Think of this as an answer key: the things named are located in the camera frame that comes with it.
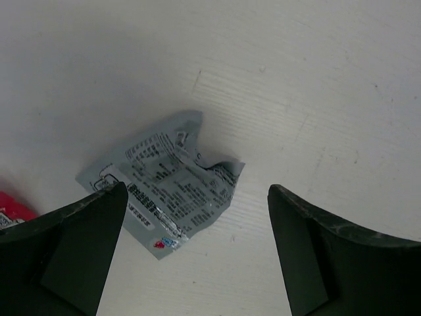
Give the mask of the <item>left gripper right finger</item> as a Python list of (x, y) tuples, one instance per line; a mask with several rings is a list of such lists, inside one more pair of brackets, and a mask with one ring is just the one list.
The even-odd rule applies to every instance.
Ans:
[(420, 243), (357, 225), (278, 184), (268, 210), (293, 315), (419, 315)]

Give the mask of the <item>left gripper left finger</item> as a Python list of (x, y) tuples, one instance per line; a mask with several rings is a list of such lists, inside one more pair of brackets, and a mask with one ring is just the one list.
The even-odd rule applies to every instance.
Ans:
[(96, 315), (122, 223), (122, 182), (1, 231), (2, 315)]

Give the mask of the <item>silver snack packet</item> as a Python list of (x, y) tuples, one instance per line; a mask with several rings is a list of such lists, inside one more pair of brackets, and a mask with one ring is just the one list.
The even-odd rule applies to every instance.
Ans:
[(82, 170), (89, 193), (123, 182), (123, 227), (158, 260), (212, 225), (229, 208), (244, 163), (208, 163), (197, 149), (203, 114), (185, 110), (129, 136)]

